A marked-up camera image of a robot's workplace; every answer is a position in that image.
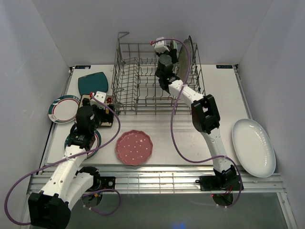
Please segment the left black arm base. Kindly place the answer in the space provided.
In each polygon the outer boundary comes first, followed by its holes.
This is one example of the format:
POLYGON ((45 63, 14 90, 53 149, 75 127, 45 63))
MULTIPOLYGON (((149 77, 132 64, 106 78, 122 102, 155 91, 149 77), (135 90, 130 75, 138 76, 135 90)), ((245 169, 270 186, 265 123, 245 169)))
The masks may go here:
POLYGON ((97 191, 100 189, 115 189, 116 177, 102 176, 96 167, 83 167, 78 172, 87 173, 93 177, 93 185, 87 191, 97 191))

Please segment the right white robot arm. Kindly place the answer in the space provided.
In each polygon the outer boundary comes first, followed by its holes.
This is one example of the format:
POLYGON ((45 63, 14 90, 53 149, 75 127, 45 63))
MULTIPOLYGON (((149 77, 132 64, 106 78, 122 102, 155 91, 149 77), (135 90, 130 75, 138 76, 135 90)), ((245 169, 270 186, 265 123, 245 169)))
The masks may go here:
POLYGON ((242 190, 241 178, 238 176, 234 162, 227 157, 221 139, 220 115, 214 97, 194 91, 173 72, 175 50, 165 50, 157 56, 159 59, 155 75, 159 79, 160 87, 190 107, 193 126, 203 136, 208 146, 215 175, 200 178, 202 189, 242 190))

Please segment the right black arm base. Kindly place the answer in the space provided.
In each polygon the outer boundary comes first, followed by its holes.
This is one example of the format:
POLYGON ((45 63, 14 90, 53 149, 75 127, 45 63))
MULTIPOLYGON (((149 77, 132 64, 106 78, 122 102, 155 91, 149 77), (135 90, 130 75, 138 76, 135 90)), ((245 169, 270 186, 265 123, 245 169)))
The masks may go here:
POLYGON ((240 178, 235 177, 228 181, 221 181, 217 176, 200 176, 196 181, 201 191, 238 191, 240 187, 244 190, 244 186, 240 183, 240 178))

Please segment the pink dotted scalloped plate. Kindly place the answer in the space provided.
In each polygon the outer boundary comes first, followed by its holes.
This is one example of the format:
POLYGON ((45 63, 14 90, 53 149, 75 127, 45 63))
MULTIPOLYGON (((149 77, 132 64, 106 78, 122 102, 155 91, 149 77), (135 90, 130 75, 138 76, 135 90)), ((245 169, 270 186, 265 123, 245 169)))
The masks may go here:
POLYGON ((115 146, 117 158, 128 166, 145 163, 153 153, 151 138, 143 131, 131 130, 123 133, 115 146))

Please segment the speckled beige round plate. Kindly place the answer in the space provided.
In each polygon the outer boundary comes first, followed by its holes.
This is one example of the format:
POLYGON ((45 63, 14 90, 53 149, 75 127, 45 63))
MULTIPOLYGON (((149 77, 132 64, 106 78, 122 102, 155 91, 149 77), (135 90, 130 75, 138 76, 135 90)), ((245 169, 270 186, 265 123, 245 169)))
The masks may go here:
POLYGON ((193 48, 190 39, 185 39, 185 46, 182 46, 179 51, 177 76, 184 82, 188 72, 189 64, 192 65, 193 61, 193 48))

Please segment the black square floral plate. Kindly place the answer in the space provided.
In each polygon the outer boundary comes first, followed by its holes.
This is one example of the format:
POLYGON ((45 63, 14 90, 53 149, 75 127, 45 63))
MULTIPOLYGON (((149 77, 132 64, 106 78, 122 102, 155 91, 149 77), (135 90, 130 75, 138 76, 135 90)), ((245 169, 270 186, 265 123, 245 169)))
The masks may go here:
POLYGON ((190 35, 188 36, 188 40, 189 40, 189 43, 190 43, 191 55, 192 55, 191 67, 193 67, 195 65, 195 49, 194 49, 194 45, 193 45, 193 40, 192 40, 190 35))

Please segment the mint green flower plate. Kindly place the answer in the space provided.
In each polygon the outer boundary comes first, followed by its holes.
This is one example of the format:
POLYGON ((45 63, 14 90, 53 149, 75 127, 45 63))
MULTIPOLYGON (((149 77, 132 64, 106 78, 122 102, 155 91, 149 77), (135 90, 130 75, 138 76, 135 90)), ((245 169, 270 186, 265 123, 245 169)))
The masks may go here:
POLYGON ((174 40, 170 41, 170 50, 172 54, 172 61, 173 61, 173 71, 176 72, 177 63, 178 63, 178 56, 177 56, 177 42, 174 40))

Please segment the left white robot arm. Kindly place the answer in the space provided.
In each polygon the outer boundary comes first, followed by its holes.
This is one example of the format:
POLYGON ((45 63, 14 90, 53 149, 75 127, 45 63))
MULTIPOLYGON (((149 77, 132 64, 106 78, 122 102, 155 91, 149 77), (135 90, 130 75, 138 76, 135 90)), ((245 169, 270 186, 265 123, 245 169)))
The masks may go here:
POLYGON ((45 229, 66 228, 72 208, 85 191, 94 191, 101 186, 95 168, 91 167, 88 172, 78 171, 78 168, 92 149, 95 133, 105 122, 106 113, 111 111, 105 104, 106 100, 104 94, 84 98, 70 129, 63 161, 39 193, 31 193, 28 199, 31 225, 45 229))

